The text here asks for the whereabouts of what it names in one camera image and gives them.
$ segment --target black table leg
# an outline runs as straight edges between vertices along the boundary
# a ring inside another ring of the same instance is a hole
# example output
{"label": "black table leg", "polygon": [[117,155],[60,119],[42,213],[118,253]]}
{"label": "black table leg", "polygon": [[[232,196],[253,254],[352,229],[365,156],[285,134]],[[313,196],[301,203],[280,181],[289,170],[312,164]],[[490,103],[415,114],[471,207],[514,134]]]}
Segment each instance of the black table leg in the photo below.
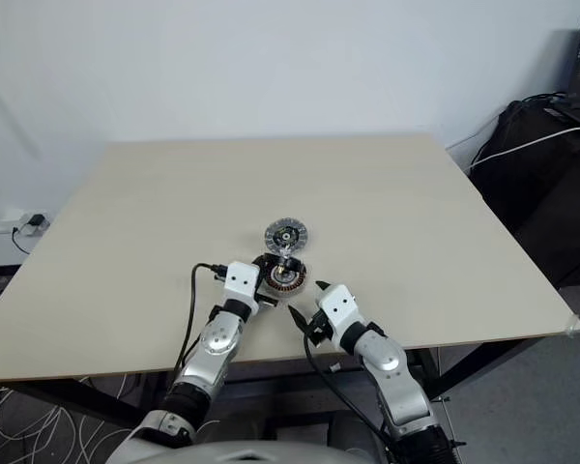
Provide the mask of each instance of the black table leg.
{"label": "black table leg", "polygon": [[126,428],[137,426],[146,411],[73,379],[4,382],[5,387],[66,409]]}
{"label": "black table leg", "polygon": [[443,375],[426,382],[425,393],[430,399],[434,399],[453,387],[476,379],[505,363],[540,340],[541,338],[518,338],[482,343]]}

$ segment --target circular disc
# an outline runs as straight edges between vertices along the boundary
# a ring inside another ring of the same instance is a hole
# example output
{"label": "circular disc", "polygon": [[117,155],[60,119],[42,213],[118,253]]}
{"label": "circular disc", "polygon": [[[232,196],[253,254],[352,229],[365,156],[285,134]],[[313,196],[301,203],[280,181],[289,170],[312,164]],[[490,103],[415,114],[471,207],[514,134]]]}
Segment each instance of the circular disc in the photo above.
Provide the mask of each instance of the circular disc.
{"label": "circular disc", "polygon": [[285,217],[267,227],[264,242],[273,253],[287,256],[305,246],[307,229],[299,220]]}

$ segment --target white wall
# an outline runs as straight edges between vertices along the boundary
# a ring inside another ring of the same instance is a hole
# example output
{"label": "white wall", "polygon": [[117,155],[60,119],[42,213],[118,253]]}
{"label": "white wall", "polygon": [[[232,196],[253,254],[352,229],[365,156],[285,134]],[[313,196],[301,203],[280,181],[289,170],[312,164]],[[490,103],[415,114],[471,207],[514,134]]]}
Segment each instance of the white wall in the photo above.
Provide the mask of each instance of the white wall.
{"label": "white wall", "polygon": [[[55,214],[108,140],[421,130],[450,145],[555,90],[579,27],[580,0],[0,0],[0,220]],[[0,264],[22,257],[0,236]]]}

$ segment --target table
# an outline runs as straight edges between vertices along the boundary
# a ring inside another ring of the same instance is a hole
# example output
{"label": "table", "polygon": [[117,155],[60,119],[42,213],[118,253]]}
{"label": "table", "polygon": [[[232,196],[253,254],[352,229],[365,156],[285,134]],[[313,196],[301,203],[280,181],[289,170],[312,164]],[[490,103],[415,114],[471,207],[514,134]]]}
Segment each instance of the table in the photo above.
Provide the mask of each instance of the table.
{"label": "table", "polygon": [[[191,266],[250,262],[284,217],[309,230],[298,256],[311,282],[293,300],[306,315],[318,278],[346,283],[365,317],[407,349],[491,342],[430,379],[432,396],[521,340],[580,330],[427,134],[120,143],[0,298],[0,381],[70,406],[86,397],[111,420],[103,410],[124,403],[97,407],[101,398],[69,379],[172,366]],[[199,278],[195,334],[219,296],[218,282]],[[303,355],[281,306],[249,321],[236,361]],[[141,411],[114,413],[131,423]]]}

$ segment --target wooden tabletop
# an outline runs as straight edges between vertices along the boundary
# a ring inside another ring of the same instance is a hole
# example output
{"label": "wooden tabletop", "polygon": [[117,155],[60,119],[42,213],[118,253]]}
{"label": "wooden tabletop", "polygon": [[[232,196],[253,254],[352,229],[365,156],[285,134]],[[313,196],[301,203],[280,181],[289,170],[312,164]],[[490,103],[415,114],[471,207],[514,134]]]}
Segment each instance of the wooden tabletop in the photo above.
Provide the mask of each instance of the wooden tabletop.
{"label": "wooden tabletop", "polygon": [[[193,264],[251,262],[298,218],[309,280],[342,282],[406,348],[580,330],[580,321],[429,135],[109,146],[0,298],[0,379],[175,362]],[[221,284],[198,275],[198,334]],[[237,361],[302,357],[285,305],[249,320]],[[320,352],[331,352],[329,343]]]}

